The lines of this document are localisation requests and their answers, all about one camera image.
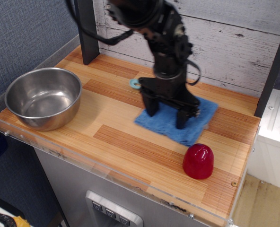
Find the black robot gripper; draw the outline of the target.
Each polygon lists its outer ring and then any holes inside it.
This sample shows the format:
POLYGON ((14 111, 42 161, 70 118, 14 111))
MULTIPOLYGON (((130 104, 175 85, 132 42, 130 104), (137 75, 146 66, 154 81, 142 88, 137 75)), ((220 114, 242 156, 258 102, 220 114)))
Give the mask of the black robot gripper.
POLYGON ((183 129, 189 118, 199 114, 200 101, 186 88, 186 69, 177 74, 166 75, 155 72, 154 78, 139 78, 141 95, 149 116, 154 116, 162 102, 178 110, 176 128, 183 129))

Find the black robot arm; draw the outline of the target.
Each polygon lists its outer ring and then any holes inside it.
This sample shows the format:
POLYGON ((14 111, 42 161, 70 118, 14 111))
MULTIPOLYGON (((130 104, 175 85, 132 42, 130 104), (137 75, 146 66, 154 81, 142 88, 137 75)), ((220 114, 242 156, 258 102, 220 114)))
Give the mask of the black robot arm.
POLYGON ((162 102, 177 110, 176 127, 184 128, 199 113, 199 100, 186 88, 187 66, 198 66, 188 58, 193 45, 188 41, 182 18, 165 0, 110 0, 113 20, 141 33, 154 56, 154 78, 139 78, 146 111, 154 116, 162 102))

